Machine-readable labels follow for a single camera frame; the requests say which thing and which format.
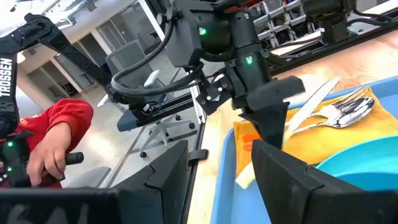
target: knife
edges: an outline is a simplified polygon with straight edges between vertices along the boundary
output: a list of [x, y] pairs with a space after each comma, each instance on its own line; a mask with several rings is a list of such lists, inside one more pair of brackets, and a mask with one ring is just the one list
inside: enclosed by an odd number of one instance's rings
[[335, 77], [324, 83], [308, 100], [305, 104], [293, 115], [289, 121], [289, 127], [284, 134], [284, 144], [292, 137], [294, 131], [305, 121], [312, 111], [325, 99], [327, 95], [336, 87], [340, 82], [340, 77]]
[[[325, 82], [308, 100], [305, 104], [294, 114], [293, 118], [289, 121], [289, 127], [284, 134], [284, 144], [292, 137], [294, 131], [305, 121], [315, 110], [315, 108], [325, 99], [325, 97], [336, 87], [340, 82], [340, 77], [335, 77], [332, 80]], [[236, 178], [236, 183], [243, 189], [249, 187], [250, 183], [254, 181], [253, 163], [244, 167], [242, 172]]]

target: orange napkin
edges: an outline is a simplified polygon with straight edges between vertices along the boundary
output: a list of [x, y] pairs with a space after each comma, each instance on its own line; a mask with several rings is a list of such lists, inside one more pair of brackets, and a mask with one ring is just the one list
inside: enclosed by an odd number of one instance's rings
[[[355, 144], [398, 134], [398, 120], [381, 106], [370, 87], [366, 87], [364, 90], [367, 96], [375, 99], [373, 110], [365, 118], [343, 129], [323, 126], [294, 134], [283, 146], [283, 151], [308, 164], [318, 164], [336, 152], [340, 152]], [[315, 112], [320, 110], [322, 106], [332, 104], [342, 97], [344, 96], [324, 101], [315, 109]], [[297, 110], [289, 110], [286, 120], [290, 120]], [[326, 118], [309, 118], [300, 125], [300, 128], [322, 121], [326, 121]], [[243, 168], [251, 162], [251, 151], [245, 150], [245, 146], [247, 149], [248, 144], [250, 144], [248, 141], [259, 139], [259, 136], [255, 135], [256, 130], [249, 121], [234, 123], [234, 133], [236, 143], [236, 175], [239, 175]]]

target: table surface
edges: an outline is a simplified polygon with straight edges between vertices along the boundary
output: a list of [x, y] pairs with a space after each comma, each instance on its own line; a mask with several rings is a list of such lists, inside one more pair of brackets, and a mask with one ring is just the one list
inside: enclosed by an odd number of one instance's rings
[[[366, 12], [380, 14], [395, 7], [398, 7], [398, 0], [391, 0]], [[300, 40], [316, 35], [320, 34], [313, 33]], [[284, 47], [273, 53], [280, 55], [298, 47], [300, 45]], [[299, 102], [308, 98], [321, 83], [334, 76], [342, 77], [334, 89], [341, 91], [398, 75], [397, 67], [398, 30], [297, 67], [278, 75], [278, 78], [295, 75], [303, 80], [307, 92], [292, 99], [293, 102]], [[227, 101], [207, 118], [201, 148], [209, 150], [209, 155], [207, 160], [198, 164], [188, 216], [189, 224], [210, 223], [223, 141], [233, 123], [242, 120], [238, 116], [240, 113], [241, 110], [232, 110], [231, 102]]]

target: blue tray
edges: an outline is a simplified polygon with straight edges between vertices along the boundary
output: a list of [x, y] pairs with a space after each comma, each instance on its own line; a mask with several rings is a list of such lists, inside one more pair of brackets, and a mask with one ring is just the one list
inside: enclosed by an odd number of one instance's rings
[[[367, 85], [371, 86], [381, 105], [398, 119], [398, 89], [396, 88], [398, 76]], [[347, 94], [354, 89], [357, 87], [331, 94], [326, 100]], [[302, 105], [303, 103], [291, 105], [289, 108], [294, 109]], [[254, 181], [246, 190], [243, 190], [235, 183], [235, 178], [236, 153], [232, 129], [224, 140], [221, 152], [213, 210], [211, 211], [211, 224], [271, 223], [257, 182]]]

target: gray cushion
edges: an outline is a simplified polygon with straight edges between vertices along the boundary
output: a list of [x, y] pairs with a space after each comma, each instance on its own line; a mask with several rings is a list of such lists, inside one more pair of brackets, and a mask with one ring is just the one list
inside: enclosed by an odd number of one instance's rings
[[133, 115], [131, 110], [127, 110], [120, 117], [117, 127], [119, 131], [129, 131], [137, 127], [137, 118]]
[[105, 177], [111, 172], [109, 167], [99, 167], [84, 174], [78, 176], [73, 181], [71, 181], [67, 188], [77, 188], [77, 187], [94, 187], [98, 188]]

